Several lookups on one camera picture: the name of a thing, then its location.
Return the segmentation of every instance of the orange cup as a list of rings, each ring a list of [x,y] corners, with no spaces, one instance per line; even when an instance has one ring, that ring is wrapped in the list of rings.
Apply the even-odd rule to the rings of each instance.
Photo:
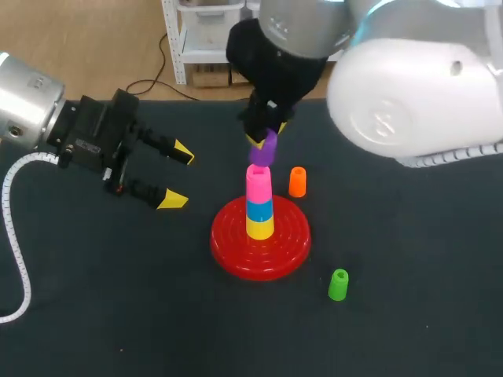
[[[306,195],[307,173],[303,167],[294,167],[290,173],[290,185],[288,193],[294,198],[302,198]]]

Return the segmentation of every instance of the black cable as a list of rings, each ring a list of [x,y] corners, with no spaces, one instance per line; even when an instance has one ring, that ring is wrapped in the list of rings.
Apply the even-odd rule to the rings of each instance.
[[[191,97],[190,95],[185,94],[185,93],[181,92],[180,90],[176,89],[172,85],[167,84],[167,83],[162,82],[162,81],[159,80],[159,77],[163,74],[164,68],[166,67],[166,55],[164,54],[163,47],[162,47],[163,40],[165,38],[167,38],[167,33],[164,34],[162,36],[162,38],[159,40],[159,50],[160,50],[160,53],[163,54],[163,64],[160,66],[160,70],[157,72],[156,77],[154,79],[143,79],[143,80],[138,80],[138,81],[132,82],[131,84],[129,84],[128,86],[126,86],[126,91],[128,93],[130,93],[130,94],[133,94],[134,96],[139,96],[141,94],[148,93],[150,90],[152,90],[152,88],[156,84],[162,84],[162,85],[167,86],[168,88],[170,88],[171,90],[173,90],[174,92],[180,94],[181,96],[183,96],[185,98],[189,98],[190,100],[193,100],[193,101],[201,101],[199,98]],[[141,82],[150,82],[151,84],[150,84],[150,86],[146,90],[143,90],[142,92],[131,93],[129,91],[132,86],[135,86],[136,84],[139,84]]]

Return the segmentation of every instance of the pink cup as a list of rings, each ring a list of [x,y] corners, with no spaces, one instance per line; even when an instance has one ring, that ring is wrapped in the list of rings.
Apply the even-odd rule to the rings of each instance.
[[[273,188],[268,167],[250,165],[246,170],[246,199],[255,204],[264,204],[273,199]]]

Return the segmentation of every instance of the black table surface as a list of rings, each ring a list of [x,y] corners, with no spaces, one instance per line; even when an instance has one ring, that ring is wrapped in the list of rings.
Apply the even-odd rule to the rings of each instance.
[[[138,146],[130,174],[186,194],[154,211],[104,193],[79,167],[33,163],[13,220],[33,286],[28,312],[0,326],[0,375],[465,376],[503,372],[503,159],[411,170],[354,147],[325,104],[304,102],[272,169],[286,195],[308,174],[313,247],[291,276],[239,280],[213,260],[211,222],[244,193],[244,102],[142,102],[192,166]],[[0,148],[0,174],[21,156]],[[347,300],[327,297],[334,269]],[[0,315],[22,299],[0,232]]]

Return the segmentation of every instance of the white cable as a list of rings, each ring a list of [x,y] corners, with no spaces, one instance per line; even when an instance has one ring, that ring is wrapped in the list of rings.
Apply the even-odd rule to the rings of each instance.
[[[409,157],[406,159],[396,159],[404,167],[436,167],[446,163],[455,163],[464,159],[474,159],[476,157],[500,155],[503,153],[503,143],[480,145],[478,147],[461,148],[453,151],[437,153],[434,155]]]
[[[9,237],[10,246],[13,250],[14,258],[16,259],[17,268],[19,269],[19,273],[21,276],[21,282],[23,283],[23,291],[24,291],[24,299],[16,312],[10,314],[9,316],[0,317],[0,324],[6,324],[7,322],[11,322],[21,317],[31,301],[31,285],[30,285],[30,277],[28,276],[28,271],[26,270],[26,266],[24,265],[23,255],[21,254],[21,249],[17,242],[16,232],[14,231],[13,218],[10,214],[10,187],[13,184],[13,179],[16,173],[19,171],[21,167],[24,165],[31,163],[33,161],[45,161],[46,163],[52,163],[57,165],[57,161],[59,157],[55,155],[51,155],[50,153],[31,153],[30,155],[26,155],[21,159],[18,159],[14,165],[11,166],[5,179],[3,180],[2,186],[2,214],[3,221],[6,225],[7,236]]]

